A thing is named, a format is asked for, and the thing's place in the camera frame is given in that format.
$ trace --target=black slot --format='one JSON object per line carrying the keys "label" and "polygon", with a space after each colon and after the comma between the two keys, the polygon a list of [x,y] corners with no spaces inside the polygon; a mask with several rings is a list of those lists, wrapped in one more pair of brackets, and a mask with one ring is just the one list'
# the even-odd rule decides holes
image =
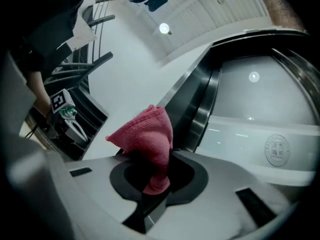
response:
{"label": "black slot", "polygon": [[82,111],[92,122],[94,122],[95,125],[98,127],[101,127],[104,123],[104,118],[99,118],[90,108],[87,104],[85,104],[81,99],[79,99],[78,96],[74,95],[73,92],[71,92],[71,98],[77,107],[77,111]]}
{"label": "black slot", "polygon": [[250,188],[235,193],[259,228],[276,217],[275,213]]}
{"label": "black slot", "polygon": [[72,171],[70,171],[70,174],[72,177],[78,177],[80,175],[84,175],[84,174],[87,174],[90,172],[92,172],[92,170],[90,168],[86,167],[86,168],[81,168],[78,170],[72,170]]}

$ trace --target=ceiling light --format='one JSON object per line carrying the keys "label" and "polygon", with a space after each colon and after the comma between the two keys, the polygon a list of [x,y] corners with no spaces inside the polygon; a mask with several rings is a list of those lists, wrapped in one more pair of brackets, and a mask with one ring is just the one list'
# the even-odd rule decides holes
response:
{"label": "ceiling light", "polygon": [[260,75],[258,72],[251,72],[249,74],[249,80],[252,82],[252,83],[256,83],[258,82],[260,79]]}
{"label": "ceiling light", "polygon": [[161,23],[159,30],[162,34],[168,34],[170,32],[170,27],[167,23]]}

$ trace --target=ceiling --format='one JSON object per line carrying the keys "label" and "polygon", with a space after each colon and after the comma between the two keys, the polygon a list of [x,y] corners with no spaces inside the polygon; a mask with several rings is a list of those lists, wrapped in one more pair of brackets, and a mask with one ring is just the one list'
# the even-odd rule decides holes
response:
{"label": "ceiling", "polygon": [[[151,36],[160,36],[168,54],[228,24],[269,16],[262,0],[226,0],[223,4],[218,0],[168,0],[155,12],[148,11],[143,3],[128,4],[148,27]],[[172,35],[160,33],[161,23],[170,26]]]}

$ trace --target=pink towel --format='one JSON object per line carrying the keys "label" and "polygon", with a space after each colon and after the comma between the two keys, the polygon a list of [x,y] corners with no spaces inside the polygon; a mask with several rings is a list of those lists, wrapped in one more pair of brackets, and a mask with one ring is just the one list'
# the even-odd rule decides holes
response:
{"label": "pink towel", "polygon": [[155,165],[153,176],[143,193],[158,195],[169,187],[167,171],[169,154],[173,148],[173,130],[164,107],[150,105],[105,139],[124,149],[125,153],[139,151]]}

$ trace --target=white ceiling beam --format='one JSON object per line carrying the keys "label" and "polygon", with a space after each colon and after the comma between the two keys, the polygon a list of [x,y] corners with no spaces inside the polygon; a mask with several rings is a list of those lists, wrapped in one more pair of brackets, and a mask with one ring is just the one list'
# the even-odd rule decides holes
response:
{"label": "white ceiling beam", "polygon": [[[183,2],[179,7],[177,7],[171,14],[169,14],[165,19],[163,19],[164,23],[170,22],[172,19],[174,19],[176,16],[178,16],[181,12],[183,12],[185,9],[189,8],[191,5],[193,5],[195,2],[199,0],[187,0]],[[154,36],[158,32],[158,28],[154,30],[152,35]]]}

